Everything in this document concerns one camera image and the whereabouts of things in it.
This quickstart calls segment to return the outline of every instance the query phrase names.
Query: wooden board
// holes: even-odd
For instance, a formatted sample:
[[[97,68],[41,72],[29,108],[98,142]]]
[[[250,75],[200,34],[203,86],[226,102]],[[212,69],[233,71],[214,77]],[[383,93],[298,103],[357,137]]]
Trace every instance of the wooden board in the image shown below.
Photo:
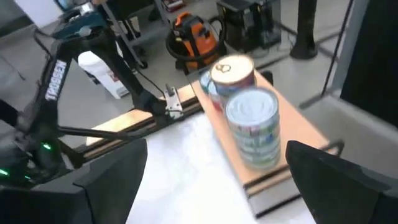
[[[190,85],[186,85],[182,88],[179,88],[178,96],[180,97],[181,103],[196,97],[195,93],[193,92],[192,87]],[[148,112],[144,112],[141,110],[132,110],[130,112],[122,114],[121,116],[118,116],[117,118],[111,119],[101,125],[98,125],[97,127],[94,127],[93,129],[102,130],[102,131],[118,132],[118,131],[122,131],[126,128],[129,128],[129,127],[131,127],[143,120],[146,120],[150,117],[152,117],[152,115]],[[93,144],[99,140],[101,140],[101,139],[100,138],[87,138],[86,145],[89,146],[90,144]]]
[[[287,166],[285,151],[286,144],[289,140],[297,140],[319,148],[328,144],[328,141],[322,134],[310,124],[270,83],[268,83],[258,72],[255,72],[257,86],[262,86],[272,90],[278,97],[279,113],[280,113],[280,137],[281,137],[281,154],[279,163],[269,171],[258,171],[247,168],[239,156],[238,148],[233,140],[231,131],[228,128],[227,122],[221,112],[214,109],[210,99],[201,89],[199,82],[192,84],[193,91],[195,92],[200,104],[202,105],[215,133],[220,140],[221,146],[224,149],[229,162],[238,176],[242,185],[257,180],[264,175],[275,172]],[[259,190],[264,190],[279,182],[290,178],[290,172],[286,174],[283,172],[273,178],[267,179],[247,189],[246,192],[254,193]]]

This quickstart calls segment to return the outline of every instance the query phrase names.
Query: gray floor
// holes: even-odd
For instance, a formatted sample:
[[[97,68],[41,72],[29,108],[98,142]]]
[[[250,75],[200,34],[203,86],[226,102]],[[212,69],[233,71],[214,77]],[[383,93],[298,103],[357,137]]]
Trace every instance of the gray floor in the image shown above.
[[[347,4],[348,0],[318,0],[314,31],[316,40],[339,31]],[[297,0],[282,1],[282,23],[294,30],[297,26],[297,10]],[[215,0],[197,1],[181,11],[210,17],[216,14]],[[169,17],[172,19],[177,13],[170,14]],[[53,26],[50,26],[45,30],[50,32],[52,29]],[[287,34],[283,34],[281,47],[274,47],[265,57],[255,59],[256,65],[288,54],[290,44],[287,38]],[[335,44],[336,38],[322,43],[322,46],[333,51]],[[149,68],[142,71],[145,75],[161,88],[166,83],[177,88],[188,84],[183,73],[174,69],[174,59],[166,51],[164,40],[158,40],[145,48],[149,63]],[[257,50],[252,56],[264,53]],[[0,98],[21,110],[34,94],[35,82],[40,77],[45,61],[44,53],[30,35],[12,35],[0,40],[0,54],[27,77],[26,81],[21,81],[16,72],[12,72],[11,68],[0,61]],[[274,73],[275,87],[293,105],[298,106],[321,90],[329,64],[328,57],[318,54],[315,59],[305,62],[288,58],[267,69]],[[160,95],[150,83],[141,77],[139,79],[151,92]],[[82,69],[73,62],[59,104],[61,125],[92,128],[130,108],[129,96],[115,100],[103,87],[92,84]],[[328,138],[343,138],[346,141],[344,158],[398,177],[394,167],[394,162],[398,159],[396,130],[377,119],[359,114],[362,113],[335,98],[327,98],[303,111],[303,115]],[[7,130],[9,127],[0,123],[0,133]],[[84,142],[83,138],[66,140],[71,146]]]

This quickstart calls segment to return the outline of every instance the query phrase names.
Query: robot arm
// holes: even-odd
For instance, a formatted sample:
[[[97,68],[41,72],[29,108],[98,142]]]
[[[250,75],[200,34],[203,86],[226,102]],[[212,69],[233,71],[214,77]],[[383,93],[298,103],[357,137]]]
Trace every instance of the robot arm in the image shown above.
[[[33,134],[34,139],[39,141],[48,138],[49,132],[55,134],[58,126],[58,99],[72,61],[70,49],[75,42],[74,39],[56,40],[52,44],[37,92],[20,114],[17,131]]]
[[[58,142],[58,99],[77,39],[56,40],[40,85],[21,111],[13,133],[1,136],[0,184],[27,187],[57,175],[65,167]]]

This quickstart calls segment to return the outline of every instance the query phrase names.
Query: orange vacuum cleaner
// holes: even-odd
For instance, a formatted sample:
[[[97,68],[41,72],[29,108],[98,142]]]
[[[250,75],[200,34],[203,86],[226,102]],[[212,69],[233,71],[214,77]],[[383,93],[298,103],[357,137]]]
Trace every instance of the orange vacuum cleaner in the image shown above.
[[[211,30],[214,22],[221,24],[218,40]],[[184,69],[187,74],[188,69],[203,68],[225,55],[225,27],[224,20],[218,16],[206,21],[189,12],[180,14],[173,21],[172,30],[166,38],[167,50],[177,59],[176,68]]]

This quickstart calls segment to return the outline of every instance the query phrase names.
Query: can label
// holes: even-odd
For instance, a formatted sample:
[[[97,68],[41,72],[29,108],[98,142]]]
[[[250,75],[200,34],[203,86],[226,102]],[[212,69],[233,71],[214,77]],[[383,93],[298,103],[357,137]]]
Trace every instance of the can label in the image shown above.
[[[242,90],[246,87],[254,86],[255,84],[256,82],[253,74],[249,75],[244,80],[241,80],[240,82],[234,83],[232,85],[223,85],[215,82],[217,93],[223,96],[231,96],[237,91]]]
[[[242,137],[258,137],[258,136],[268,136],[274,133],[277,128],[279,130],[279,114],[276,114],[268,122],[252,127],[242,127],[237,126],[233,123],[229,123],[229,127],[233,131]]]
[[[278,144],[270,153],[259,156],[256,154],[248,154],[243,151],[239,152],[242,160],[250,167],[255,169],[270,169],[273,168],[280,159],[280,144]]]
[[[242,138],[235,135],[236,144],[247,153],[267,154],[280,143],[279,129],[264,138]]]

